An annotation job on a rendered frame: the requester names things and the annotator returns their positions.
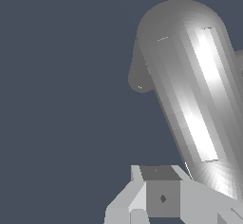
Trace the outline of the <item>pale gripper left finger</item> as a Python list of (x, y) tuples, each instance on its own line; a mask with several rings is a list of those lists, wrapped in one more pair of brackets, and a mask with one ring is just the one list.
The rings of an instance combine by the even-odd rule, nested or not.
[(180, 182), (170, 165), (132, 165), (131, 181), (107, 206), (103, 224), (150, 224), (150, 217), (180, 217)]

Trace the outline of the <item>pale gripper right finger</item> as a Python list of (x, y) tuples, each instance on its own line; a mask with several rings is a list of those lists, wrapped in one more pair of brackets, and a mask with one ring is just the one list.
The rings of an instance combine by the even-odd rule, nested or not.
[(180, 178), (175, 207), (185, 224), (243, 224), (243, 202), (193, 181), (178, 166)]

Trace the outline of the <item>grey metal faucet spout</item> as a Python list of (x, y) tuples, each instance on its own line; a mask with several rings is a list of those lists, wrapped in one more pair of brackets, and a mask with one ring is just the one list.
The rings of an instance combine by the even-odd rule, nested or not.
[(242, 200), (243, 85), (224, 23), (169, 0), (141, 18), (137, 41), (191, 178)]

